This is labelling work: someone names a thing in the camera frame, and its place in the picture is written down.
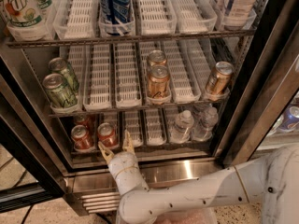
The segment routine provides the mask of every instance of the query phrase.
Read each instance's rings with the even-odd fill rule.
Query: clear plastic bottle
[[[205,142],[210,139],[212,137],[212,130],[218,122],[218,118],[217,109],[215,107],[206,108],[192,131],[192,140]]]
[[[175,125],[170,133],[170,142],[181,144],[190,138],[194,126],[194,118],[189,110],[184,110],[176,116]]]

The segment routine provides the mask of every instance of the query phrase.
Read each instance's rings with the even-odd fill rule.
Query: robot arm
[[[127,223],[150,224],[166,212],[256,202],[263,202],[263,224],[297,223],[299,146],[283,147],[260,159],[170,188],[149,189],[129,133],[125,140],[129,148],[116,154],[108,167],[121,195],[119,213]]]

